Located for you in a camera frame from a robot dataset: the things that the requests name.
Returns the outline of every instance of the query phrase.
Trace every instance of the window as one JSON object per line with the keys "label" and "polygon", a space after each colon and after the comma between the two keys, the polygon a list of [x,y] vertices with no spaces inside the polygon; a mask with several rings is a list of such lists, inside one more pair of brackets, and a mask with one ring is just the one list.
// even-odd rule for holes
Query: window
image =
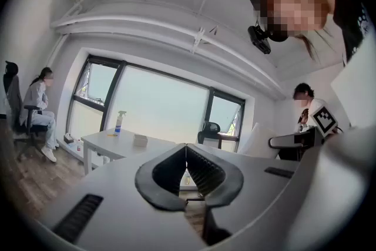
{"label": "window", "polygon": [[105,105],[116,68],[88,62],[78,83],[76,96]]}
{"label": "window", "polygon": [[107,128],[126,111],[122,128],[176,143],[196,143],[203,123],[208,89],[181,80],[125,67],[110,110]]}
{"label": "window", "polygon": [[76,139],[99,132],[103,112],[73,101],[69,133]]}
{"label": "window", "polygon": [[236,152],[240,140],[245,101],[210,88],[205,120],[218,123],[222,136],[222,149]]}
{"label": "window", "polygon": [[75,139],[103,130],[122,61],[89,56],[76,84],[66,131]]}
{"label": "window", "polygon": [[214,88],[125,61],[89,56],[76,84],[66,131],[75,139],[114,128],[196,143],[203,121],[221,127],[222,149],[236,152],[244,100]]}

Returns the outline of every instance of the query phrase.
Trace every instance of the table leg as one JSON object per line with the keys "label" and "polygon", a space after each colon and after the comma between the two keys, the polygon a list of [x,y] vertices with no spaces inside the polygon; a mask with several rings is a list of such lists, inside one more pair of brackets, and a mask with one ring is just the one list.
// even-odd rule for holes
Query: table leg
{"label": "table leg", "polygon": [[83,143],[83,169],[86,175],[92,171],[92,150],[85,142]]}

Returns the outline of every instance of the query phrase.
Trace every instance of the white sneaker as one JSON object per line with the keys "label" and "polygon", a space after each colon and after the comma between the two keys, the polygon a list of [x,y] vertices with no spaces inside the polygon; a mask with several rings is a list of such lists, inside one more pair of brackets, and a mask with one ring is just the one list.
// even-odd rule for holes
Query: white sneaker
{"label": "white sneaker", "polygon": [[52,153],[52,149],[47,148],[46,146],[42,147],[42,153],[52,162],[56,162],[56,158]]}
{"label": "white sneaker", "polygon": [[60,148],[60,144],[56,143],[56,145],[52,148],[52,150],[56,150],[57,148]]}

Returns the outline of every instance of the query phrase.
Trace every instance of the black office chair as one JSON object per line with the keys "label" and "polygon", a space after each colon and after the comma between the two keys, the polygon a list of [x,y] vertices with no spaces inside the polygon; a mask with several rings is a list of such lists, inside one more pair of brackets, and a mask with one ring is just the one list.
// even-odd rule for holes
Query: black office chair
{"label": "black office chair", "polygon": [[35,135],[38,133],[47,132],[47,126],[31,125],[31,117],[34,110],[40,110],[37,106],[25,105],[24,108],[28,110],[28,118],[26,120],[26,125],[20,125],[19,115],[22,108],[22,99],[19,92],[19,81],[18,81],[18,66],[15,63],[6,61],[6,70],[3,76],[4,89],[6,93],[6,98],[9,103],[10,110],[7,112],[7,120],[13,132],[17,135],[25,133],[27,138],[14,138],[13,143],[15,148],[18,142],[26,143],[26,146],[18,153],[17,161],[21,161],[21,155],[25,153],[31,146],[36,148],[43,156],[42,160],[46,160],[46,156],[42,153],[40,147],[37,144]]}
{"label": "black office chair", "polygon": [[199,144],[203,145],[205,138],[208,139],[217,139],[218,148],[222,148],[222,136],[219,134],[221,127],[218,123],[204,121],[203,129],[197,134],[197,141]]}

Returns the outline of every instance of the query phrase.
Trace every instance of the spray bottle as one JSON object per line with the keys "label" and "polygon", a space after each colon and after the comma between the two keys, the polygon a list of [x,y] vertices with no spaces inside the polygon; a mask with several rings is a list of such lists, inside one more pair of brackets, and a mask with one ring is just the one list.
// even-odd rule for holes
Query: spray bottle
{"label": "spray bottle", "polygon": [[126,113],[126,111],[119,111],[119,116],[116,120],[115,134],[120,133],[120,129],[122,128],[123,115],[125,115]]}

